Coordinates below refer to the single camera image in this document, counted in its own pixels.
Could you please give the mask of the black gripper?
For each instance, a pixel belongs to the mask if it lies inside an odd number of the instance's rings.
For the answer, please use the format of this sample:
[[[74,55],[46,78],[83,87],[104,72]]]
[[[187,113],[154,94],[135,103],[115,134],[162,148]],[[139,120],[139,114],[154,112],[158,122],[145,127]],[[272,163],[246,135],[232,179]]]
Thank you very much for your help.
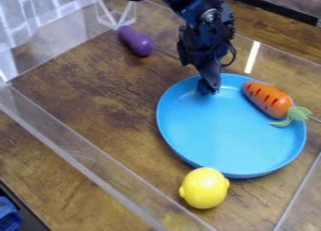
[[[197,25],[186,23],[179,27],[177,50],[182,65],[193,64],[197,67],[206,60],[213,63],[198,68],[201,79],[197,91],[202,95],[214,95],[219,92],[219,68],[227,67],[237,57],[232,45],[234,33],[234,14],[226,3],[206,10]]]

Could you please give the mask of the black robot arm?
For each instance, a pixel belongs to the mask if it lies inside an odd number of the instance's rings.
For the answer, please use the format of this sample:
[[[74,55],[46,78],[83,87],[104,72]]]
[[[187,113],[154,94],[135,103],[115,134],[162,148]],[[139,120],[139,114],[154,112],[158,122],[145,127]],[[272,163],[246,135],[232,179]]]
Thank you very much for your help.
[[[177,50],[183,66],[194,65],[201,74],[198,92],[215,94],[221,89],[221,69],[236,58],[232,45],[234,15],[221,0],[162,0],[186,24],[179,26]]]

